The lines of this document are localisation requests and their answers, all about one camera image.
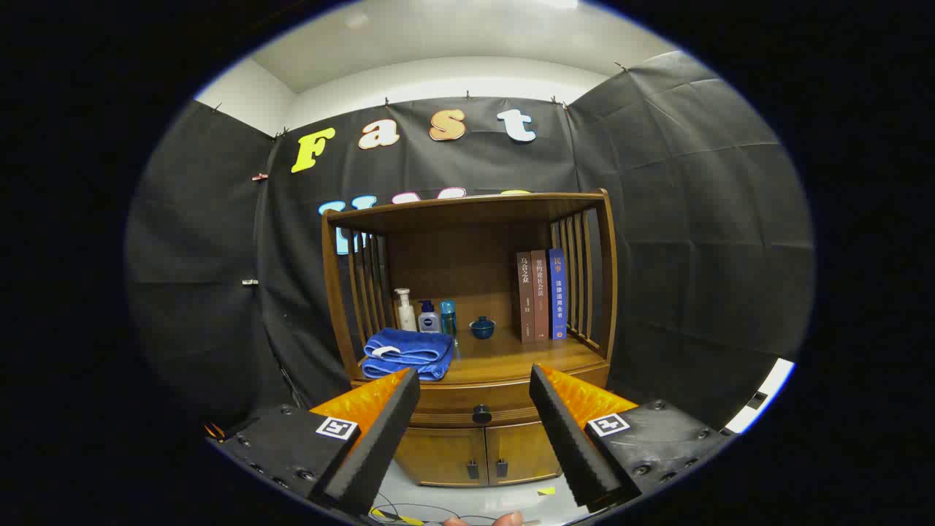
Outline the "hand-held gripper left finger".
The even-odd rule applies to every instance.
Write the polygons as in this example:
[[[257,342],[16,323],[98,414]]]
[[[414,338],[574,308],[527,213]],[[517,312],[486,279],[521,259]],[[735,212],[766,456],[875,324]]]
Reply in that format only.
[[[348,517],[370,513],[420,399],[417,370],[365,383],[314,409],[271,406],[207,442],[248,473]]]

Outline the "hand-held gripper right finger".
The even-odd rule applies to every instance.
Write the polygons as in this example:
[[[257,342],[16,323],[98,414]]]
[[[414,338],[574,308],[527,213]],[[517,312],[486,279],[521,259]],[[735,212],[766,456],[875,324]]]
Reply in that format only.
[[[541,364],[529,396],[575,502],[591,512],[662,492],[732,441],[667,400],[634,403]]]

